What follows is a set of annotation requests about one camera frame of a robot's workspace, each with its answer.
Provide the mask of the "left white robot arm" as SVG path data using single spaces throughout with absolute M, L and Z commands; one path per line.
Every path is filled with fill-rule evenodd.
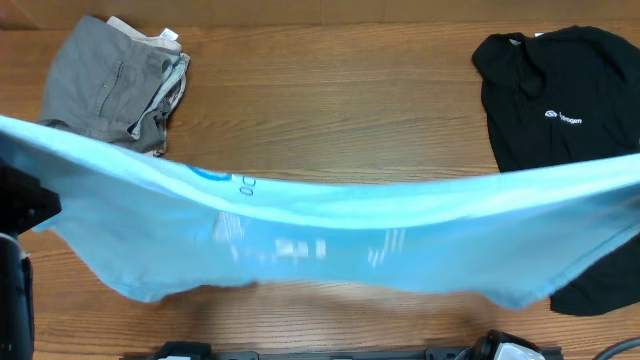
M 27 360 L 34 352 L 33 269 L 18 237 L 60 212 L 57 193 L 1 164 L 1 360 Z

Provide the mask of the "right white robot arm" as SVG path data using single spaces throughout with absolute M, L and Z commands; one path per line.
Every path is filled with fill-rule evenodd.
M 542 350 L 532 342 L 498 330 L 490 330 L 455 360 L 545 360 Z

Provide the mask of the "light blue printed t-shirt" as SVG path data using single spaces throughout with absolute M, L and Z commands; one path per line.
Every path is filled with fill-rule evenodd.
M 639 230 L 635 155 L 337 186 L 213 173 L 6 117 L 1 157 L 59 195 L 45 228 L 141 302 L 201 285 L 339 281 L 520 308 Z

